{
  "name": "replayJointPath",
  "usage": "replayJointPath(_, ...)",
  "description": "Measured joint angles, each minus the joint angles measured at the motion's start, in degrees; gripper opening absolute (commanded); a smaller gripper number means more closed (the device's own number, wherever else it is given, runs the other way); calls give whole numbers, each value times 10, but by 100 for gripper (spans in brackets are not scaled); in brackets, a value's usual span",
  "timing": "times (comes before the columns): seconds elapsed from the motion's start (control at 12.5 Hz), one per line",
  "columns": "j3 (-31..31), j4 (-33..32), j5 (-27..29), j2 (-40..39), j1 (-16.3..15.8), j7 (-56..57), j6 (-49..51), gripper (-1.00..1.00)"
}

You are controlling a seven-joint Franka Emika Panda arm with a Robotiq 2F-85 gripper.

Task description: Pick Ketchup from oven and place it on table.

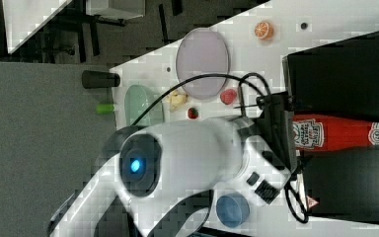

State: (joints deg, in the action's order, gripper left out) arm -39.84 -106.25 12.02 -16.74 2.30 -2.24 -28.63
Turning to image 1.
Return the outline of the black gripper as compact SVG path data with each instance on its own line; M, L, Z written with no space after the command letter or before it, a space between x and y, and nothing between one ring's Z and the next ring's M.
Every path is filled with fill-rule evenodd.
M260 131L265 141L280 160L293 173L297 168L294 144L292 98L287 92L257 98L263 111L259 118Z

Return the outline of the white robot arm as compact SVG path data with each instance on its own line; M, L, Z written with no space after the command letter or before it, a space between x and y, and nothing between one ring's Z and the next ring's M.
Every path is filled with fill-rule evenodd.
M258 118L129 126L114 155L53 215L48 237L94 237L119 199L141 237L190 237L202 225L255 235L295 168L293 113L274 94Z

